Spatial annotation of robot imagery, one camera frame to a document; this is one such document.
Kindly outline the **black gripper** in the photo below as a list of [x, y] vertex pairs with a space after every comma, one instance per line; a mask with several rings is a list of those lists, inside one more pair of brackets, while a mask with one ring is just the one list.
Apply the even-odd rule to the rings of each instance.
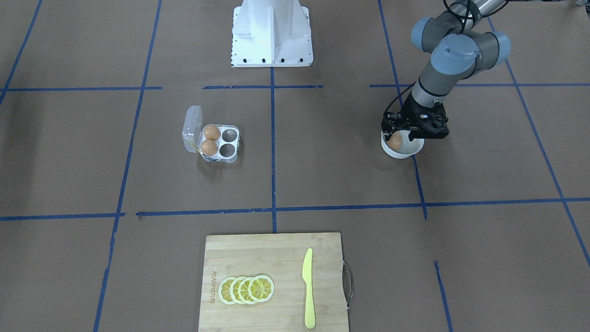
[[409, 97], [398, 113], [388, 109], [383, 113], [381, 132], [390, 140], [395, 132], [409, 131], [408, 139], [444, 139], [449, 134], [448, 118], [444, 105], [434, 103], [433, 107], [424, 107], [414, 98]]

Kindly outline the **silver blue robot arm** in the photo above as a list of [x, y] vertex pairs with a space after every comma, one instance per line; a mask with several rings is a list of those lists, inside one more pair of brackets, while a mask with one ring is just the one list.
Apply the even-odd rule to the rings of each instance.
[[483, 19], [507, 6], [507, 0], [455, 0], [443, 2], [445, 11], [435, 18], [420, 19], [412, 29], [411, 42], [430, 54], [417, 80], [405, 89], [407, 98], [399, 112], [386, 109], [382, 116], [382, 139], [406, 130], [410, 141], [443, 139], [449, 134], [444, 100], [459, 81], [504, 62], [511, 42], [503, 32], [474, 32]]

